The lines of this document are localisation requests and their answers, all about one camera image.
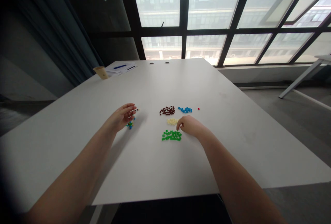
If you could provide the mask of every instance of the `pile of cream beads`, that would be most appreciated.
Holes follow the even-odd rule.
[[[177,125],[179,119],[175,119],[175,118],[171,118],[171,119],[167,119],[167,123],[170,125]]]

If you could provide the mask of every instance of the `left hand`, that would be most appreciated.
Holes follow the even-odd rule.
[[[106,132],[114,131],[117,133],[134,119],[135,109],[134,103],[127,103],[116,110],[102,125],[102,129]]]

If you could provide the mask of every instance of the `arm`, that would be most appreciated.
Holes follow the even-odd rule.
[[[208,128],[189,115],[178,121],[179,127],[200,141],[234,223],[286,223],[262,188]]]
[[[116,133],[134,119],[128,103],[116,110],[77,158],[49,186],[27,213],[28,223],[75,223],[88,203]]]

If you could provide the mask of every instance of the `blue pen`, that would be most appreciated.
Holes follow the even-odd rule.
[[[126,66],[126,65],[121,65],[121,66],[118,66],[118,67],[114,67],[114,69],[118,69],[118,68],[121,68],[123,66]]]

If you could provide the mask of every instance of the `gray floor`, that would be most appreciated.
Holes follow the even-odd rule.
[[[329,88],[298,88],[304,94],[331,106]],[[256,104],[264,109],[307,148],[331,167],[331,111],[290,92],[278,98],[283,89],[244,90]],[[44,108],[27,105],[19,108],[0,106],[0,135]],[[266,189],[288,223],[330,223],[331,183]],[[79,223],[89,223],[95,207],[86,207]],[[98,224],[110,223],[117,205],[104,206]]]

